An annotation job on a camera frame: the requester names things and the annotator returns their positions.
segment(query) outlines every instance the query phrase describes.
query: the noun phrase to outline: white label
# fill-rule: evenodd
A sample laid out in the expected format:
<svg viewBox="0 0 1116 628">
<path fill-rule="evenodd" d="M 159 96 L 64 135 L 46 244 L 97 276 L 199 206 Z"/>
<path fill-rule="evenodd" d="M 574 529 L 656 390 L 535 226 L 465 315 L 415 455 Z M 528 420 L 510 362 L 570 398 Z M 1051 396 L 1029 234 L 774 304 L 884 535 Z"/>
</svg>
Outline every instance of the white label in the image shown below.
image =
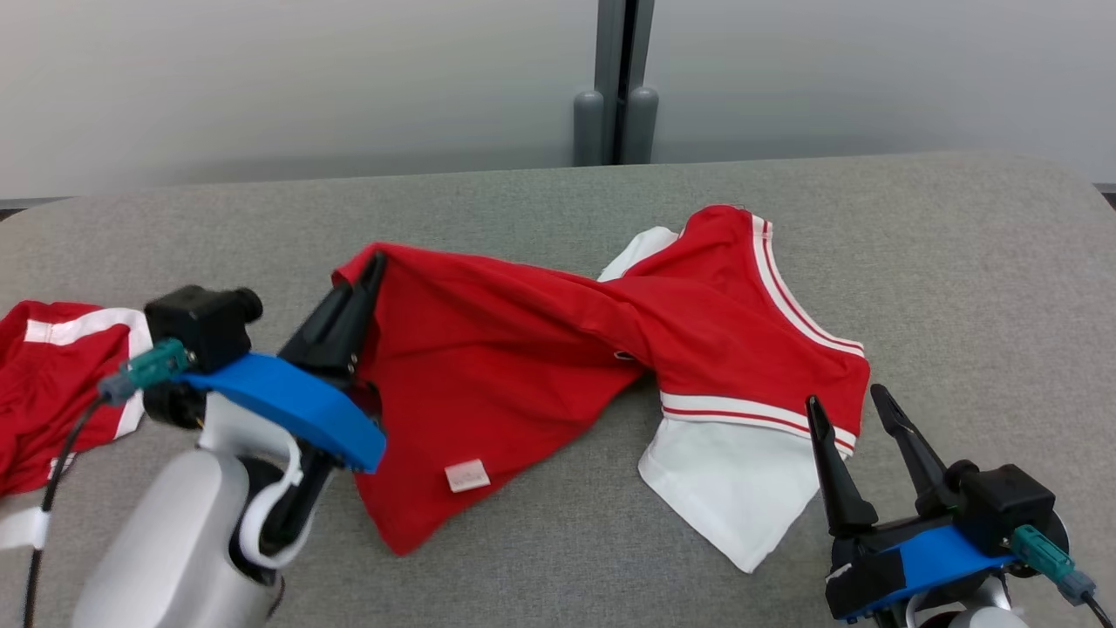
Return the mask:
<svg viewBox="0 0 1116 628">
<path fill-rule="evenodd" d="M 461 493 L 492 484 L 484 473 L 484 463 L 479 460 L 445 467 L 445 479 L 450 481 L 450 491 Z"/>
</svg>

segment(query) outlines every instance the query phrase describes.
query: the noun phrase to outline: teal connector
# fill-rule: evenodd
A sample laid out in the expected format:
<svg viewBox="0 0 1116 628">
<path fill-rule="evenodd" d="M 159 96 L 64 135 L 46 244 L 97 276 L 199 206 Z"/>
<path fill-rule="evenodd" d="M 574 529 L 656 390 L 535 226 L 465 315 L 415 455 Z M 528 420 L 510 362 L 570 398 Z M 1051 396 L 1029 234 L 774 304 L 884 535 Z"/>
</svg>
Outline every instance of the teal connector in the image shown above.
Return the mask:
<svg viewBox="0 0 1116 628">
<path fill-rule="evenodd" d="M 190 354 L 182 342 L 164 340 L 150 351 L 121 366 L 121 373 L 97 384 L 100 397 L 113 406 L 122 406 L 136 392 L 170 381 L 190 368 Z"/>
<path fill-rule="evenodd" d="M 1061 597 L 1074 606 L 1086 603 L 1097 590 L 1091 578 L 1077 571 L 1074 559 L 1033 525 L 1021 525 L 1016 529 L 1011 535 L 1011 551 L 1019 557 L 1019 560 L 1057 584 Z"/>
</svg>

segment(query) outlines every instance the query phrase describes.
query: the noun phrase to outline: garment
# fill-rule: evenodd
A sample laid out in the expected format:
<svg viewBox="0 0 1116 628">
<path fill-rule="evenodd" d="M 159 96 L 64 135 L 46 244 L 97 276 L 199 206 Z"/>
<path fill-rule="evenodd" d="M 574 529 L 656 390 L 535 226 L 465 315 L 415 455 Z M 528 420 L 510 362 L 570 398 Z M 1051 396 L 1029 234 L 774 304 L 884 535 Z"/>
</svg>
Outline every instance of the garment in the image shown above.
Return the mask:
<svg viewBox="0 0 1116 628">
<path fill-rule="evenodd" d="M 386 243 L 339 268 L 352 281 L 374 251 L 388 259 L 357 370 L 383 402 L 387 452 L 357 486 L 385 542 L 414 549 L 651 369 L 664 419 L 641 474 L 754 569 L 817 491 L 806 398 L 850 454 L 868 381 L 863 348 L 790 297 L 770 238 L 747 210 L 713 205 L 681 236 L 637 236 L 606 281 Z"/>
<path fill-rule="evenodd" d="M 0 321 L 0 496 L 44 486 L 97 381 L 151 349 L 143 312 L 25 300 Z M 133 432 L 143 398 L 94 413 L 74 452 Z"/>
</svg>

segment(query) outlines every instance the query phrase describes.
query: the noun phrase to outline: gray fabric surface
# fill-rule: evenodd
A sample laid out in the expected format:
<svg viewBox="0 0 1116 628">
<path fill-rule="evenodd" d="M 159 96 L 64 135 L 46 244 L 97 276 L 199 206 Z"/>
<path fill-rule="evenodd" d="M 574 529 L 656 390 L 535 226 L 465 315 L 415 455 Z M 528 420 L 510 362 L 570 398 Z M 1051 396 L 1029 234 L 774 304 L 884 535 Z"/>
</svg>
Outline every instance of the gray fabric surface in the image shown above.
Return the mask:
<svg viewBox="0 0 1116 628">
<path fill-rule="evenodd" d="M 0 310 L 18 300 L 141 306 L 185 282 L 247 284 L 273 351 L 373 239 L 598 271 L 632 234 L 710 203 L 777 226 L 780 270 L 826 330 L 864 342 L 941 455 L 1020 464 L 1058 495 L 1080 567 L 1116 610 L 1116 213 L 1030 158 L 972 154 L 484 172 L 160 189 L 61 201 L 0 224 Z M 382 544 L 352 482 L 325 497 L 272 621 L 294 626 L 827 626 L 829 539 L 815 500 L 753 576 L 648 490 L 636 461 L 654 384 L 589 434 L 451 521 L 412 555 Z M 145 422 L 78 458 L 47 548 L 40 626 L 190 435 Z M 884 519 L 914 494 L 873 414 L 852 460 Z M 28 552 L 0 554 L 3 626 Z M 1016 582 L 1032 626 L 1093 626 Z"/>
</svg>

